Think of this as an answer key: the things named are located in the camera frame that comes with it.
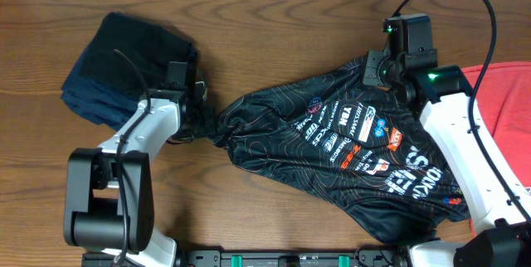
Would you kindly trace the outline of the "black jersey with orange contour lines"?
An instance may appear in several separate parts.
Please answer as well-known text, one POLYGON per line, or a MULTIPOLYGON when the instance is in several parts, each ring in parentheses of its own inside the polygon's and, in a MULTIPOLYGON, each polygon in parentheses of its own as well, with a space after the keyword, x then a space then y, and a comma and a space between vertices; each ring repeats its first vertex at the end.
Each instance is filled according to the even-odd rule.
POLYGON ((323 199, 389 245, 431 239, 470 213, 421 123, 361 82, 364 57, 299 82, 242 96, 210 141, 238 168, 323 199))

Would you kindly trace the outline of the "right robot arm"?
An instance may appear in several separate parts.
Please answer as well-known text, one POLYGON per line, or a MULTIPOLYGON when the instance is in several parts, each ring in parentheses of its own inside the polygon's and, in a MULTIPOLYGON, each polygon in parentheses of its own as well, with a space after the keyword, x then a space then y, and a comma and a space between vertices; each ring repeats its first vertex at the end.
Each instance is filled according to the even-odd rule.
POLYGON ((402 250, 407 266, 528 266, 530 195, 486 128, 458 66, 398 72, 387 51, 370 51, 365 85, 388 87, 412 110, 443 153, 468 206, 475 237, 432 240, 402 250))

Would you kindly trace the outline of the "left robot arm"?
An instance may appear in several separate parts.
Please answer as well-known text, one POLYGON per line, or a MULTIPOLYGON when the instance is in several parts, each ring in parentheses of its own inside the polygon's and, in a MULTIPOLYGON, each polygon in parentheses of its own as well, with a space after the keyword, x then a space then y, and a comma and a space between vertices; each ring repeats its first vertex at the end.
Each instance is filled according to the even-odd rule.
POLYGON ((178 243, 154 226, 150 165, 161 147, 191 143, 214 130, 204 105, 207 82, 193 61, 171 61, 162 84, 97 148, 78 148, 67 163, 63 236, 96 250, 98 266, 179 266, 178 243))

